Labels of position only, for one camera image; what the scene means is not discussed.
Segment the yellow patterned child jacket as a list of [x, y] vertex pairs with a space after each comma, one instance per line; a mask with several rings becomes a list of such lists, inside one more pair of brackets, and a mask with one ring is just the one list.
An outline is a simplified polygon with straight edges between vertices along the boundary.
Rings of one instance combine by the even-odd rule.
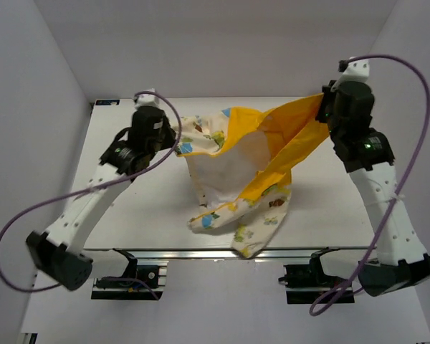
[[271, 241], [286, 217], [292, 168], [329, 136], [317, 120], [322, 94], [267, 111], [228, 107], [183, 117], [176, 155], [184, 158], [199, 201], [188, 220], [194, 233], [235, 226], [231, 247], [251, 258]]

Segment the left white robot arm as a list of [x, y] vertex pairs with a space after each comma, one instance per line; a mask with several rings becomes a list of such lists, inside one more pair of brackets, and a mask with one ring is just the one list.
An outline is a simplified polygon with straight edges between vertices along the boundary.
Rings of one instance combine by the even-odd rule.
[[60, 217], [41, 234], [26, 239], [37, 269], [67, 290], [80, 288], [88, 279], [113, 278], [128, 286], [137, 277], [137, 259], [121, 249], [85, 251], [85, 242], [114, 200], [149, 167], [156, 153], [171, 148], [176, 133], [164, 111], [140, 106], [131, 125], [117, 133], [100, 156], [88, 183], [89, 191], [76, 196]]

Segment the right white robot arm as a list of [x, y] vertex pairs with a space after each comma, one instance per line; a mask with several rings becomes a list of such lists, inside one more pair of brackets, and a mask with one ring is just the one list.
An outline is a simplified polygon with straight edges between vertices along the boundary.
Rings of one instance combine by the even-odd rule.
[[371, 127], [371, 88], [364, 82], [332, 80], [322, 91], [316, 119], [328, 126], [333, 149], [360, 194], [376, 243], [367, 254], [339, 249], [314, 254], [310, 279], [324, 286], [334, 277], [353, 277], [373, 297], [430, 279], [430, 255], [396, 191], [391, 145]]

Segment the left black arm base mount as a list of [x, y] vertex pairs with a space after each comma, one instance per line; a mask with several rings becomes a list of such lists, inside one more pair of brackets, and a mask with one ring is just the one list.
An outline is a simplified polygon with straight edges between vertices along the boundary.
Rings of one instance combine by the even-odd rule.
[[128, 260], [128, 266], [120, 276], [94, 279], [91, 299], [159, 301], [166, 285], [167, 264], [139, 259], [125, 250], [115, 251]]

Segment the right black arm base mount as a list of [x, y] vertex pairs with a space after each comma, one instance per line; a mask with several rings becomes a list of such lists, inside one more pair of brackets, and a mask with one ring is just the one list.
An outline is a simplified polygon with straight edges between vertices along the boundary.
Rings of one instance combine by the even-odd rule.
[[318, 297], [327, 304], [339, 290], [360, 259], [361, 250], [342, 247], [319, 249], [279, 249], [284, 274], [278, 283], [285, 287], [289, 305], [311, 305]]

